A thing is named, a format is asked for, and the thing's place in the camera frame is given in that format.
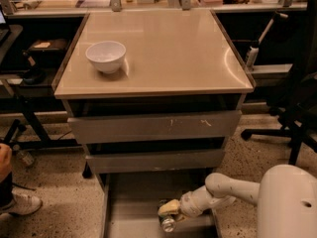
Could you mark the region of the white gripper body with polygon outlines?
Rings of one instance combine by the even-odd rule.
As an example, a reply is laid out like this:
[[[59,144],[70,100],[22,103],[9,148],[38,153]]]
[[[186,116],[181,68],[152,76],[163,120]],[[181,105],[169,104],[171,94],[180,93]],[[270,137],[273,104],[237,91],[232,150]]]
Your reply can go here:
[[[197,217],[210,208],[212,195],[205,186],[189,191],[180,198],[180,213],[186,217]]]

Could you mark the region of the bystander hand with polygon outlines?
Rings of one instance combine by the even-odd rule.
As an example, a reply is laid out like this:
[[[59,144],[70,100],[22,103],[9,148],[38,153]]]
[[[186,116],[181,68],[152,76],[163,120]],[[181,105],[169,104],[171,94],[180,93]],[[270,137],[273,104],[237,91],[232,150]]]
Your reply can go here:
[[[0,182],[2,182],[12,171],[11,165],[12,149],[6,145],[0,144]]]

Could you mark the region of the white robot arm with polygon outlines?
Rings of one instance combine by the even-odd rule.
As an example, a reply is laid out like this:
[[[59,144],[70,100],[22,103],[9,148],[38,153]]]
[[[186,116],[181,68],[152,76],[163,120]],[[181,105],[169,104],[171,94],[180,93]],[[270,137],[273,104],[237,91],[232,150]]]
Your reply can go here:
[[[229,178],[219,173],[206,177],[203,186],[158,208],[158,216],[175,224],[240,199],[257,208],[257,238],[317,238],[317,178],[291,165],[267,170],[259,182]]]

